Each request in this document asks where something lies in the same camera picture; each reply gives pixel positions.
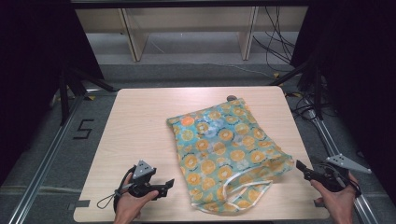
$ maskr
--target hand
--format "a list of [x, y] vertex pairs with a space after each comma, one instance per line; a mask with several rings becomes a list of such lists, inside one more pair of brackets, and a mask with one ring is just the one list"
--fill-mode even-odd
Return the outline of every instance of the hand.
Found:
[[[124, 185], [129, 183], [132, 174], [129, 174], [125, 179]], [[135, 218], [140, 217], [140, 209], [143, 206], [154, 199], [158, 194], [158, 190], [154, 190], [141, 198], [136, 198], [132, 196], [129, 192], [124, 190], [122, 196], [120, 197], [119, 203], [117, 204], [116, 218], [114, 219], [114, 224], [124, 224], [130, 223]]]
[[[349, 178], [358, 183], [358, 180], [351, 173], [349, 173]], [[325, 204], [334, 223], [352, 223], [355, 190], [350, 185], [338, 192], [327, 190], [316, 180], [311, 180], [311, 185], [317, 189], [322, 196], [316, 199], [315, 202]]]

